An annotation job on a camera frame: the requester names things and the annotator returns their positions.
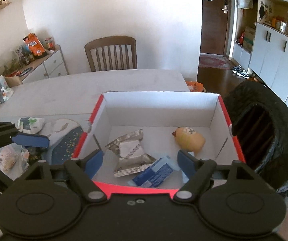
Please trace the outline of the white tissue pack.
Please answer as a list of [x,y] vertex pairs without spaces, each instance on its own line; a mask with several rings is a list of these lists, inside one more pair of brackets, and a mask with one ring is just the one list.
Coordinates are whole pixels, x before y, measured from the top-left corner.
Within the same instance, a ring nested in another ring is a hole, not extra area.
[[22,117],[17,121],[17,128],[24,133],[37,134],[44,126],[44,118]]

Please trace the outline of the white orange snack bag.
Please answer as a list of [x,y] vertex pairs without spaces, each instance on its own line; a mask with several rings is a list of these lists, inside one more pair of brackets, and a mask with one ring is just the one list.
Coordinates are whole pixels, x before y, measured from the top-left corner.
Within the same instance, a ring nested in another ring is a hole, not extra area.
[[0,169],[2,172],[10,171],[18,164],[22,171],[29,167],[29,151],[19,145],[7,145],[0,151]]

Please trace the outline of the blue white snack packet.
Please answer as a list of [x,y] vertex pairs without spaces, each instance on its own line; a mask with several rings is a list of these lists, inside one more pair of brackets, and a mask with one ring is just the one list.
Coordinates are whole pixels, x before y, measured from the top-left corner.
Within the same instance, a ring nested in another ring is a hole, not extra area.
[[157,188],[174,171],[179,170],[179,166],[170,158],[170,156],[163,156],[132,180],[128,181],[128,185],[131,187]]

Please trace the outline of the silver brown snack packet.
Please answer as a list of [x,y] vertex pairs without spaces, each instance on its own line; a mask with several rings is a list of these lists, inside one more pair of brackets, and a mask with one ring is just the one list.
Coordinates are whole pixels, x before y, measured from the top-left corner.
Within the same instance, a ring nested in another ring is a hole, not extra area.
[[156,162],[156,158],[145,152],[142,146],[143,136],[143,129],[139,129],[118,137],[105,146],[118,157],[113,172],[115,178],[141,173]]

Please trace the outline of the round blue white placemat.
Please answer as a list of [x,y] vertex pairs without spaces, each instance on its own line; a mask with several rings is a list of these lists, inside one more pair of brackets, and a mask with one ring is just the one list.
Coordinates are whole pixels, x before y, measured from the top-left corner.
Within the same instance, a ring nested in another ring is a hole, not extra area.
[[41,158],[50,165],[63,164],[72,158],[83,132],[82,127],[70,119],[45,123],[38,134],[48,137],[49,147],[41,153]]

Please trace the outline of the black padded chair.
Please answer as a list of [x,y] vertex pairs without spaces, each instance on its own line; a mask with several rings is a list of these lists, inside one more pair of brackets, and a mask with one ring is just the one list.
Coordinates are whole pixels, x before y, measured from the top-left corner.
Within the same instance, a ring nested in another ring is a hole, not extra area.
[[224,98],[246,164],[288,195],[288,107],[273,91],[244,81]]

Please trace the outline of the white sideboard cabinet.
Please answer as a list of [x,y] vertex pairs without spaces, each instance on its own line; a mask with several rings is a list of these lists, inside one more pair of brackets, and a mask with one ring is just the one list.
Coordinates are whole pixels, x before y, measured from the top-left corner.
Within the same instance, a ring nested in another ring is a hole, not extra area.
[[68,75],[60,45],[56,45],[54,51],[49,51],[47,56],[36,59],[20,72],[25,73],[19,77],[23,84]]

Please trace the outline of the red cardboard box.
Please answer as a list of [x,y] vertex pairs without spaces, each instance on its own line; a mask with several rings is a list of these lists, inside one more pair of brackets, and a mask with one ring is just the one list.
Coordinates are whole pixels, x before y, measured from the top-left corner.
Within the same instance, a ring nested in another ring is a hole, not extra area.
[[100,95],[90,116],[91,131],[84,133],[74,152],[75,158],[85,158],[93,151],[103,151],[103,163],[93,181],[107,194],[150,193],[146,188],[128,185],[131,176],[116,178],[113,171],[118,157],[106,148],[116,138],[143,130],[142,146],[155,158],[169,156],[177,160],[180,149],[173,132],[189,127],[206,140],[199,158],[229,165],[244,160],[239,141],[231,133],[231,120],[218,94],[133,91],[107,92]]

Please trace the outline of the brown wooden chair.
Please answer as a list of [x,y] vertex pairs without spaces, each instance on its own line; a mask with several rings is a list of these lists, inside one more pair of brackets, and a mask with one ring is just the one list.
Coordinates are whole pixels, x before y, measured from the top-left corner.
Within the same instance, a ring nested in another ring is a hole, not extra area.
[[92,72],[137,69],[136,39],[117,35],[88,42],[85,53]]

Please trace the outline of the brown entrance door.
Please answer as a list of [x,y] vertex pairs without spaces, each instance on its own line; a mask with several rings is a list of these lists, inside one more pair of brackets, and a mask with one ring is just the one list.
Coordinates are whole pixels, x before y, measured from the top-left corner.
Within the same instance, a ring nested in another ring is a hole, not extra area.
[[230,0],[202,0],[201,53],[224,54],[228,36],[229,6]]

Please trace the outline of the hanging grey tote bag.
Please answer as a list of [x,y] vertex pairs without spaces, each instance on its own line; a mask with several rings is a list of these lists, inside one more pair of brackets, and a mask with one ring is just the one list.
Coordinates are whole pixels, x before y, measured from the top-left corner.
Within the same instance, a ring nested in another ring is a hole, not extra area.
[[239,9],[252,9],[253,0],[237,0],[237,7]]

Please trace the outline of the white wall cabinet unit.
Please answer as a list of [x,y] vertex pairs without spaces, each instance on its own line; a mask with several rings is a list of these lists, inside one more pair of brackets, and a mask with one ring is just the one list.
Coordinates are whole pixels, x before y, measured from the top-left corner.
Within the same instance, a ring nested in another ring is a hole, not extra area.
[[253,0],[252,9],[237,12],[233,59],[262,81],[288,106],[288,0]]

